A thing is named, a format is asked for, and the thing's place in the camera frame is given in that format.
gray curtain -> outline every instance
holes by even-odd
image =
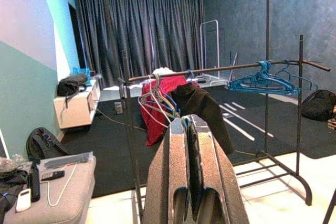
[[[88,67],[102,74],[103,87],[117,84],[119,71],[123,78],[123,50],[133,77],[198,68],[202,0],[110,0],[110,48],[103,1],[75,0]]]

blue-gray wall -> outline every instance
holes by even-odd
[[[70,39],[74,41],[72,26],[61,26],[70,20],[68,1],[0,0],[0,128],[10,156],[25,155],[26,140],[36,127],[46,127],[56,136],[60,133],[53,104],[54,27],[63,38],[64,51],[77,58]]]
[[[239,63],[265,58],[266,0],[204,0],[205,21],[218,19],[221,65],[229,63],[229,52],[239,52]],[[299,35],[304,35],[305,59],[319,60],[332,68],[327,73],[304,68],[306,77],[320,88],[334,90],[336,79],[336,1],[271,0],[271,59],[297,59]],[[208,66],[215,63],[214,31],[206,33]],[[237,77],[247,70],[235,71]]]

black floor mat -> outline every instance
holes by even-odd
[[[232,105],[232,102],[236,102],[245,107],[245,110],[239,109],[236,113],[264,129],[265,96],[232,92],[220,86],[210,87],[207,90],[219,104],[230,103]],[[101,102],[100,109],[108,116],[113,117],[113,119],[123,122],[123,115],[114,115],[114,102]],[[132,103],[134,122],[139,126],[143,126],[137,99],[132,98]],[[275,99],[269,99],[269,104],[269,132],[275,136],[270,138],[269,153],[281,155],[293,152],[296,142],[296,106]],[[251,141],[228,125],[230,136],[237,150],[256,153],[264,149],[264,134],[261,131],[238,118],[230,118],[229,120],[255,138],[254,141]],[[325,136],[322,133],[326,131],[321,125],[319,122],[312,120],[303,119],[302,121],[302,152],[309,157],[318,158],[336,153],[335,145],[332,145],[332,141],[335,138],[332,139],[331,135],[329,135],[327,140],[325,140]],[[93,151],[96,156],[96,185],[93,197],[134,188],[131,158],[124,125],[111,122],[103,116],[96,116],[88,131],[68,132],[62,143],[72,153]],[[148,168],[159,144],[147,147],[145,144],[146,133],[139,130],[135,130],[135,143],[139,159],[140,183],[146,184]],[[251,158],[253,157],[242,153],[229,155],[232,163]]]

red cloth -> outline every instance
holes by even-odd
[[[183,76],[173,76],[173,77],[166,77],[161,79],[160,81],[160,88],[164,93],[169,93],[170,91],[174,90],[177,88],[179,85],[184,85],[186,84],[187,81]],[[152,81],[152,89],[155,87],[156,81]],[[142,94],[146,94],[150,91],[150,86],[149,83],[147,83],[143,88],[142,88]],[[151,115],[158,120],[161,123],[165,123],[166,117],[162,112],[156,111],[154,109],[145,107]],[[141,115],[142,118],[147,126],[147,146],[151,146],[155,144],[161,137],[163,133],[163,126],[158,124],[156,121],[154,121],[146,112],[143,108],[141,108]]]

metal clothing rack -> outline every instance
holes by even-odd
[[[269,60],[269,5],[270,1],[266,0],[266,60]],[[112,49],[112,46],[114,41],[112,40],[113,36],[113,30],[112,30],[112,22],[111,22],[111,17],[110,17],[110,9],[109,9],[109,0],[104,0],[104,11],[106,15],[106,20],[108,24],[108,35],[111,40],[108,40],[108,46],[109,49]],[[150,76],[140,76],[140,77],[133,77],[131,78],[130,76],[130,71],[129,71],[129,57],[126,53],[126,51],[123,51],[122,54],[122,60],[123,60],[123,68],[124,68],[124,77],[125,80],[121,79],[119,77],[120,81],[120,98],[121,98],[121,103],[124,111],[124,117],[125,117],[125,128],[126,128],[126,134],[127,134],[127,139],[128,139],[128,146],[131,154],[131,162],[132,162],[132,169],[133,169],[133,174],[134,174],[134,183],[135,183],[135,192],[136,192],[136,197],[138,201],[138,210],[139,210],[139,215],[140,219],[142,219],[143,216],[143,207],[141,203],[141,194],[140,194],[140,179],[139,179],[139,167],[138,167],[138,159],[137,159],[137,153],[135,149],[135,139],[134,139],[134,121],[133,121],[133,116],[132,116],[132,103],[131,103],[131,92],[130,92],[130,85],[131,83],[135,81],[143,81],[147,80],[149,78],[155,78],[153,75]],[[120,66],[119,59],[116,57],[117,61],[117,66]],[[272,65],[276,64],[287,64],[287,61],[284,60],[278,60],[278,61],[270,61]],[[322,66],[320,64],[317,64],[316,62],[312,61],[306,61],[303,59],[303,35],[300,35],[300,55],[299,55],[299,60],[290,60],[289,61],[290,65],[296,65],[299,66],[299,76],[302,77],[302,72],[303,64],[311,65],[316,68],[322,69],[324,71],[330,71],[330,68],[327,68],[325,66]],[[210,68],[210,69],[199,69],[199,70],[193,70],[195,74],[199,73],[206,73],[206,72],[215,72],[215,71],[224,71],[224,70],[232,70],[232,69],[241,69],[241,68],[251,68],[251,67],[259,67],[260,65],[258,63],[252,63],[252,64],[246,64],[246,65],[236,65],[236,66],[228,66],[228,67],[220,67],[220,68]],[[181,72],[175,72],[175,73],[170,73],[170,74],[162,74],[161,77],[172,77],[172,76],[185,76],[189,75],[189,71],[181,71]],[[299,79],[299,87],[302,88],[302,80]],[[294,176],[298,181],[300,181],[305,190],[306,190],[306,204],[308,206],[311,205],[312,202],[312,192],[311,189],[308,185],[308,183],[299,175],[299,162],[300,162],[300,139],[301,139],[301,103],[302,103],[302,95],[299,95],[298,98],[298,126],[297,126],[297,148],[296,148],[296,171],[294,172],[291,170],[289,167],[287,167],[285,164],[281,163],[278,161],[276,158],[274,158],[272,155],[268,153],[268,94],[265,96],[265,146],[264,150],[260,151],[259,153],[256,154],[257,158],[251,159],[246,162],[241,162],[237,163],[234,165],[242,165],[242,164],[247,164],[251,162],[258,162],[261,159],[268,158],[271,161],[274,162],[273,165],[269,166],[264,166],[261,168],[257,169],[252,169],[248,170],[242,173],[238,173],[237,175],[240,174],[245,174],[245,173],[250,173],[254,172],[256,170],[261,170],[261,169],[267,169],[273,166],[279,166],[286,172],[284,174],[276,175],[270,178],[258,180],[249,184],[242,185],[241,187],[246,187],[254,184],[259,184],[268,180],[272,180],[275,178],[279,178],[282,176],[286,175],[292,175]]]

